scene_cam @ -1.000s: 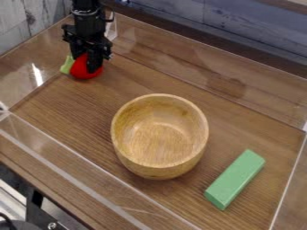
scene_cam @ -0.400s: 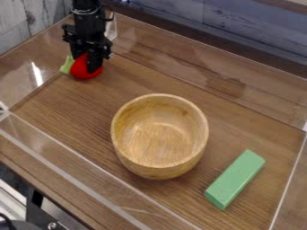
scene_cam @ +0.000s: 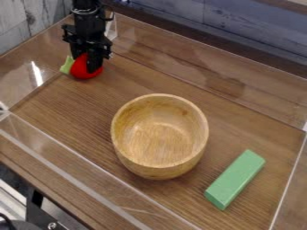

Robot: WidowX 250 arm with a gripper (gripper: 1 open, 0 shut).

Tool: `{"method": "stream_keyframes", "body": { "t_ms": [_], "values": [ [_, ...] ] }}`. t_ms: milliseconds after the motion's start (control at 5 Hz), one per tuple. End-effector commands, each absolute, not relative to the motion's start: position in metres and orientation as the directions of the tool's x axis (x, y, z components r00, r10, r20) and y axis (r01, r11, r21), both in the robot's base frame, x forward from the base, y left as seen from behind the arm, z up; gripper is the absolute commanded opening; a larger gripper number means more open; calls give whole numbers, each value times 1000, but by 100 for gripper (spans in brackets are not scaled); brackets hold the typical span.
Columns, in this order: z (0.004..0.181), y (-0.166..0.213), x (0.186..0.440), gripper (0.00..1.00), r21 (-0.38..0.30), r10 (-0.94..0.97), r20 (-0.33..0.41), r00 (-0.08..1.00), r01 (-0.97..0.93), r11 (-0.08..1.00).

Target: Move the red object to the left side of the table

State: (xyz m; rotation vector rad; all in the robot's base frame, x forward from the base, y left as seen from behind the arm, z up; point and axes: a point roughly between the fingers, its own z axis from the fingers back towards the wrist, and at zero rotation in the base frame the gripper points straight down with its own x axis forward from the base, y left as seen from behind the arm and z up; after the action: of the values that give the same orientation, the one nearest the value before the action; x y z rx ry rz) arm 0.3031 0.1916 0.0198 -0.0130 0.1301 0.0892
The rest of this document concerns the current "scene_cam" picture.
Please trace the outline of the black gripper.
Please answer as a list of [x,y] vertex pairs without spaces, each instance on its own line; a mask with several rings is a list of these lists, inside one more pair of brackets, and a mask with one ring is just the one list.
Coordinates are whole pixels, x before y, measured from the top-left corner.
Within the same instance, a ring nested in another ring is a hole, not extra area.
[[111,18],[105,16],[74,14],[74,24],[63,24],[62,40],[69,44],[71,58],[87,53],[86,68],[91,74],[101,66],[101,59],[109,58],[111,42],[105,37],[105,24]]

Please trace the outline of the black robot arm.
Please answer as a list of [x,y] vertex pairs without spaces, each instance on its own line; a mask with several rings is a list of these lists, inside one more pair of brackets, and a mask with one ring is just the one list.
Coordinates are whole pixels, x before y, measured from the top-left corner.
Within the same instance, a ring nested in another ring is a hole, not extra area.
[[82,59],[86,74],[95,74],[102,60],[110,58],[111,41],[106,38],[106,23],[113,21],[111,8],[99,0],[71,0],[73,24],[63,24],[62,41],[69,44],[73,60]]

